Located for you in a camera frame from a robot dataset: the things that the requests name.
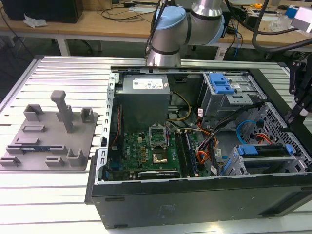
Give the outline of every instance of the wooden table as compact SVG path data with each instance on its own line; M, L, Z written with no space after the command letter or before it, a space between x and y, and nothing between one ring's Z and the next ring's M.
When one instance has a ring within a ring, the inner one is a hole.
M281 1L280 4L295 4L300 6L310 6L309 2L297 2L297 1ZM113 9L110 11L112 14L117 14L125 11L126 9ZM114 18L126 18L129 16L135 16L134 12L124 12L122 14L111 17ZM152 14L146 14L144 16L146 20L152 19ZM127 41L127 42L146 42L150 33L150 23L146 20L140 20L137 22L118 22L109 19L105 19L101 16L101 11L84 11L79 21L76 24L66 24L59 22L47 22L48 26L31 28L22 21L9 20L5 15L6 20L12 29L20 37L35 37L35 38L51 38L56 39L59 44L61 54L63 56L69 56L67 39L85 39L85 40L98 40L98 41ZM261 30L267 31L268 22L265 21L261 24ZM239 32L244 38L244 44L242 48L253 48L252 45L252 32L240 25ZM3 19L0 19L0 35L13 36L14 34L4 23ZM306 36L299 32L291 32L288 34L282 34L277 36L264 36L258 35L257 41L261 45L268 47L276 47L280 45L286 45L294 43L300 40L307 39ZM220 38L218 43L212 46L217 46L218 52L215 57L216 60L223 60L224 52L233 41L233 35L226 35L224 38ZM298 51L312 52L312 47L307 46L298 48Z

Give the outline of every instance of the ram slot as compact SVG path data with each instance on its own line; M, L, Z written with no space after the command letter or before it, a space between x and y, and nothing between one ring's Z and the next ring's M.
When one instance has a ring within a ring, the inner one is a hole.
M186 163L185 151L182 143L182 137L180 133L175 132L175 145L176 145L176 152L179 158L180 164L180 172L182 177L188 177L188 168Z

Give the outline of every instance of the gray floor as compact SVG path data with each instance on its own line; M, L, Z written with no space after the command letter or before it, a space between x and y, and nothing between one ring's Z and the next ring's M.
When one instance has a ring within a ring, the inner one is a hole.
M21 74L25 71L32 60L32 57L20 46L20 41L14 38L16 46L14 48L4 47L0 49L0 101L7 95ZM57 43L52 43L50 39L26 38L25 45L34 55L60 55ZM69 48L72 56L99 56L99 57L127 57L143 58L144 43L133 42L113 42L104 41L103 51L97 51L97 43L89 41L94 52L88 54L88 48L80 40L69 40ZM197 46L189 56L186 56L186 46L181 48L182 59L204 59L214 60L217 48L209 46ZM263 53L251 49L239 49L234 58L235 48L231 48L225 56L225 60L237 61L261 61L267 62ZM291 61L289 56L277 54L270 61L285 62Z

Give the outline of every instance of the workbench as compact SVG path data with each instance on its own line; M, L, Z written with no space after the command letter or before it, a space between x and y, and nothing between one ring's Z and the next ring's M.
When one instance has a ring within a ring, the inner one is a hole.
M100 143L105 99L112 65L144 65L142 58L42 57L32 61L11 92L0 104L0 155L23 123L29 103L43 111L57 111L50 100L53 90L66 92L73 111L92 107L99 114L90 157ZM289 72L277 63L182 60L184 66L209 68L258 68L290 104ZM305 122L312 130L309 117ZM93 205L84 204L90 162L78 173L1 173L0 233L275 233L312 231L312 202L289 215L271 219L249 219L105 231Z
M282 4L294 4L299 6L310 6L310 2L299 1L281 1ZM117 14L125 11L125 9L113 9L110 11L112 14ZM31 37L31 38L50 38L56 39L59 45L59 49L62 56L70 56L68 48L68 39L83 39L83 40L97 40L98 50L102 51L101 41L126 41L126 42L143 42L145 43L150 34L150 23L152 14L146 14L144 17L146 20L137 22L118 22L109 19L105 19L101 16L102 11L84 11L80 19L76 24L59 23L59 22L47 22L48 26L31 28L27 26L23 21L9 20L5 14L6 20L12 29L17 33L19 37ZM126 18L129 16L135 16L135 12L124 12L115 18ZM260 29L267 31L268 22L263 22L260 25ZM239 32L244 38L242 48L254 48L252 45L252 32L240 25ZM12 37L14 34L9 30L3 19L0 18L0 35ZM265 36L258 35L257 41L260 45L268 47L276 47L286 45L300 40L307 39L306 36L299 32L290 32L288 34L282 34L277 36ZM212 44L210 46L218 47L218 51L215 60L223 60L226 49L233 41L233 35L226 35L224 38ZM312 46L306 46L296 49L296 51L312 52Z

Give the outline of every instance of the power supply label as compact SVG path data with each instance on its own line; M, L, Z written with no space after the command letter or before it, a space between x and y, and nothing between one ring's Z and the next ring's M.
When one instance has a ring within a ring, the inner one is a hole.
M163 89L162 79L134 79L133 89Z

